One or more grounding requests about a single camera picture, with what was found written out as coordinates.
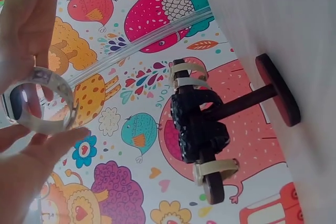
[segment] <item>clear plastic tube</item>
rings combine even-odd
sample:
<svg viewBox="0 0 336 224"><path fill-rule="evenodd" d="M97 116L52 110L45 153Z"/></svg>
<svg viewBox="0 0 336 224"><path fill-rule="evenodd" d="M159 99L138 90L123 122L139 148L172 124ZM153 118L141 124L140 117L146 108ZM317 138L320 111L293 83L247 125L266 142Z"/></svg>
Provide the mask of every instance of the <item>clear plastic tube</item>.
<svg viewBox="0 0 336 224"><path fill-rule="evenodd" d="M136 39L135 41L127 44L125 47L119 49L115 53L108 55L103 59L99 60L98 62L94 63L92 66L82 71L82 73L67 81L71 88L75 88L76 85L88 79L93 74L101 72L107 68L110 68L113 64L138 52L142 48L147 47L155 43L156 41L169 36L170 34L176 33L184 28L197 24L198 22L201 22L212 16L213 14L209 6L199 9L187 16L184 16L182 18L179 18L178 20L168 23L160 27L159 29L156 29L142 36L139 39Z"/></svg>

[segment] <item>pink bird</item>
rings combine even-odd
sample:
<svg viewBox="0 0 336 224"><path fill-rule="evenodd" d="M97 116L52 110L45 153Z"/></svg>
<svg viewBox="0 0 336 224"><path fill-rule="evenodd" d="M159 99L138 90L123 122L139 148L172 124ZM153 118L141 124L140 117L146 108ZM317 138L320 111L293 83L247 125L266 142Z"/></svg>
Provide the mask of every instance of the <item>pink bird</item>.
<svg viewBox="0 0 336 224"><path fill-rule="evenodd" d="M163 25L194 12L191 0L138 0L128 12L124 23L125 35L134 41ZM189 32L189 28L157 41L141 51L159 52L179 42Z"/></svg>

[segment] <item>cloud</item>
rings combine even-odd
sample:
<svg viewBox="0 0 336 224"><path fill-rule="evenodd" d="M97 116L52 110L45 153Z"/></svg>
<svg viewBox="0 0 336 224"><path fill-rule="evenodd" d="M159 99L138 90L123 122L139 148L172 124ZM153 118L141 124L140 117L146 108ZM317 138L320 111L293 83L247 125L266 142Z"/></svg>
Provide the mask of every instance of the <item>cloud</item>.
<svg viewBox="0 0 336 224"><path fill-rule="evenodd" d="M98 120L100 123L99 130L103 132L104 136L112 136L113 133L119 129L118 123L120 118L121 116L117 114L117 108L106 108Z"/></svg>

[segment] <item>yellow giraffe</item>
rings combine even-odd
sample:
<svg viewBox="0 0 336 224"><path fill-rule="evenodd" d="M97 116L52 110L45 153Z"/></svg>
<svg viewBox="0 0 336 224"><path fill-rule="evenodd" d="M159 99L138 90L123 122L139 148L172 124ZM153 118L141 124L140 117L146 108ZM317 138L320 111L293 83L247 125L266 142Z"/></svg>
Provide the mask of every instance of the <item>yellow giraffe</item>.
<svg viewBox="0 0 336 224"><path fill-rule="evenodd" d="M109 197L107 190L101 193L93 193L89 188L83 185L83 181L79 174L66 170L66 175L70 177L75 175L79 179L78 183L64 185L61 178L52 173L51 177L55 182L55 186L62 192L65 197L70 223L75 224L112 224L112 219L108 216L101 216L99 202Z"/></svg>
<svg viewBox="0 0 336 224"><path fill-rule="evenodd" d="M75 105L79 103L79 110L73 128L83 126L98 116L105 102L121 90L121 85L118 84L109 91L118 81L119 77L115 76L105 83L104 78L96 73L75 87L74 101ZM68 111L68 106L65 106L51 120L62 120Z"/></svg>

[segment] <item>red heart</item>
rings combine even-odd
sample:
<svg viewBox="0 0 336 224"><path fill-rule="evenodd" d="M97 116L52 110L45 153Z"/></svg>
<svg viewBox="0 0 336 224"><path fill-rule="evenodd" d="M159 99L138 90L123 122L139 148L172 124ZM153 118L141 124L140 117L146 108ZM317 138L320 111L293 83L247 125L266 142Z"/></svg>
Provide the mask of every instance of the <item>red heart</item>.
<svg viewBox="0 0 336 224"><path fill-rule="evenodd" d="M163 81L163 76L159 76L156 81Z"/></svg>
<svg viewBox="0 0 336 224"><path fill-rule="evenodd" d="M75 211L76 211L76 220L78 221L81 221L86 217L86 215L88 215L88 213L81 206L77 206Z"/></svg>
<svg viewBox="0 0 336 224"><path fill-rule="evenodd" d="M126 88L129 87L130 85L132 85L133 83L135 83L134 79L127 79L126 80Z"/></svg>
<svg viewBox="0 0 336 224"><path fill-rule="evenodd" d="M88 147L86 145L82 146L82 155L85 155L85 153L88 151Z"/></svg>
<svg viewBox="0 0 336 224"><path fill-rule="evenodd" d="M140 78L140 77L142 77L142 76L144 76L145 75L145 73L142 71L142 70L140 70L139 72L138 72L138 74L137 74L137 78Z"/></svg>
<svg viewBox="0 0 336 224"><path fill-rule="evenodd" d="M135 91L135 93L136 93L137 95L141 95L142 90L143 90L143 86L139 87L139 88Z"/></svg>

